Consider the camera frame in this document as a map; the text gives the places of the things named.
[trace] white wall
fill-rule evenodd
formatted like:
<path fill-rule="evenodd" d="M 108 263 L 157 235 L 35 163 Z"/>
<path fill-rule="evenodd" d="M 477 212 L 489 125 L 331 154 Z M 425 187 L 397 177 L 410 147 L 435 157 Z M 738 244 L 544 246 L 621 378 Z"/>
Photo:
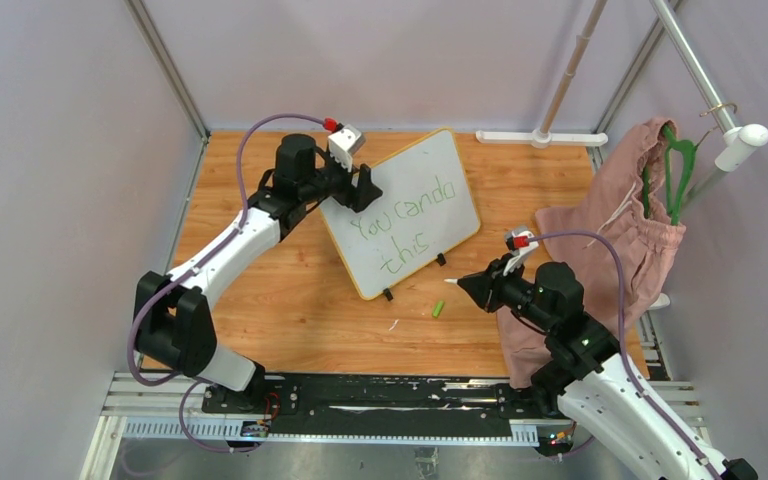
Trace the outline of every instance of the white wall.
<path fill-rule="evenodd" d="M 211 128 L 298 111 L 367 129 L 531 131 L 593 0 L 146 4 Z M 608 2 L 557 130 L 596 124 L 654 18 L 648 2 Z"/>
<path fill-rule="evenodd" d="M 200 142 L 124 2 L 0 1 L 0 478 L 76 478 Z"/>
<path fill-rule="evenodd" d="M 689 37 L 744 123 L 768 126 L 768 2 L 710 0 L 682 8 Z M 669 40 L 658 49 L 611 132 L 652 115 L 698 139 L 713 120 Z M 722 148 L 701 147 L 707 170 Z M 715 444 L 768 478 L 768 145 L 682 217 L 687 236 L 658 312 L 670 358 L 700 391 Z"/>

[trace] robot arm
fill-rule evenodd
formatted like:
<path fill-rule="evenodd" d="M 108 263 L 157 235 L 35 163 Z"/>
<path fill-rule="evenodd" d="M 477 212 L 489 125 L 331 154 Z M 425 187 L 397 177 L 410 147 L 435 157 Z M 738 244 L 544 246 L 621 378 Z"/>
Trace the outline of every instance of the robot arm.
<path fill-rule="evenodd" d="M 185 278 L 151 307 L 139 326 L 135 349 L 188 377 L 220 385 L 222 394 L 234 397 L 229 401 L 241 408 L 260 400 L 263 366 L 218 344 L 210 312 L 251 262 L 310 213 L 309 204 L 334 198 L 360 212 L 381 196 L 370 168 L 352 165 L 352 155 L 363 143 L 363 134 L 351 126 L 338 126 L 328 137 L 327 151 L 310 136 L 285 136 L 275 168 L 264 174 L 248 199 L 245 216 L 240 211 L 210 244 L 167 275 L 148 272 L 140 279 L 135 312 L 168 288 L 172 278 Z M 324 159 L 320 168 L 317 155 Z"/>
<path fill-rule="evenodd" d="M 642 389 L 632 384 L 617 339 L 584 311 L 583 287 L 567 264 L 541 265 L 534 283 L 522 278 L 536 248 L 529 237 L 524 228 L 509 233 L 509 253 L 456 283 L 482 310 L 507 306 L 546 332 L 552 360 L 531 377 L 530 390 L 543 413 L 584 426 L 641 479 L 715 479 L 715 471 L 724 480 L 757 480 L 745 460 L 729 461 L 698 437 L 629 362 Z"/>

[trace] drawstring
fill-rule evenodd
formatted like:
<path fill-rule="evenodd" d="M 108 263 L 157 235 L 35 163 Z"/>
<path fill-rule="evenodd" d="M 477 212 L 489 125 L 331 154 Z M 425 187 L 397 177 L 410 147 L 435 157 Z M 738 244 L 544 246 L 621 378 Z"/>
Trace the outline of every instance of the drawstring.
<path fill-rule="evenodd" d="M 623 210 L 628 208 L 629 205 L 631 205 L 631 194 L 634 193 L 634 187 L 635 185 L 632 184 L 631 188 L 628 190 L 628 193 L 625 194 L 625 197 L 620 202 L 620 205 L 617 207 L 616 210 L 614 210 L 614 213 L 611 214 L 610 217 L 608 217 L 607 220 L 605 220 L 605 223 L 603 223 L 598 230 L 596 230 L 596 234 L 602 233 L 602 229 L 607 227 L 611 222 L 619 218 L 620 214 L 622 214 Z M 590 240 L 590 242 L 584 246 L 584 248 L 589 248 L 590 245 L 593 245 L 593 242 L 595 242 L 596 239 Z"/>

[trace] pink fabric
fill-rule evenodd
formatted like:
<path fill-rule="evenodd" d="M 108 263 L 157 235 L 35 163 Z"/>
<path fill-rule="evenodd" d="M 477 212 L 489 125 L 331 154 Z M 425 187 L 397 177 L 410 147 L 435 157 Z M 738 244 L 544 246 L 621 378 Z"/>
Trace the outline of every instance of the pink fabric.
<path fill-rule="evenodd" d="M 626 282 L 626 328 L 657 300 L 684 236 L 684 225 L 670 225 L 664 205 L 654 195 L 664 184 L 666 139 L 660 131 L 668 122 L 678 136 L 675 124 L 666 118 L 653 118 L 633 127 L 596 172 L 587 197 L 579 205 L 544 208 L 536 215 L 541 232 L 574 228 L 598 231 L 617 249 Z M 652 218 L 648 219 L 643 217 L 640 201 L 645 165 L 649 165 L 651 182 Z M 624 200 L 628 204 L 619 209 Z M 608 222 L 612 215 L 614 220 Z M 584 286 L 585 310 L 616 335 L 616 267 L 602 244 L 589 243 L 586 237 L 544 241 L 552 259 L 568 263 Z M 551 359 L 544 338 L 523 327 L 509 309 L 500 310 L 497 321 L 511 386 L 527 387 L 531 375 Z"/>

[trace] wooden tabletop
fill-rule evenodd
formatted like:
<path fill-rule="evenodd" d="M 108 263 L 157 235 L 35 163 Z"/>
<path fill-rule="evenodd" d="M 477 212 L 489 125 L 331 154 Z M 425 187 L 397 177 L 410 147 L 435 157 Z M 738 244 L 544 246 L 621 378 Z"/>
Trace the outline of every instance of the wooden tabletop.
<path fill-rule="evenodd" d="M 274 166 L 283 135 L 259 133 L 249 141 L 243 159 L 248 195 Z M 369 133 L 356 163 L 375 164 L 424 135 Z M 177 263 L 201 250 L 239 211 L 234 161 L 241 136 L 211 137 Z M 324 134 L 314 136 L 324 145 Z M 457 142 L 482 226 L 446 255 L 446 266 L 433 263 L 396 285 L 392 302 L 383 296 L 363 300 L 315 212 L 222 296 L 213 311 L 220 342 L 271 371 L 506 376 L 495 316 L 441 280 L 486 268 L 505 253 L 503 234 L 518 225 L 534 228 L 538 209 L 577 203 L 592 170 L 580 147 L 486 145 L 471 134 L 458 134 Z M 541 247 L 525 278 L 533 279 L 548 260 Z M 439 300 L 445 307 L 434 319 Z M 628 337 L 635 363 L 646 371 L 637 335 Z"/>

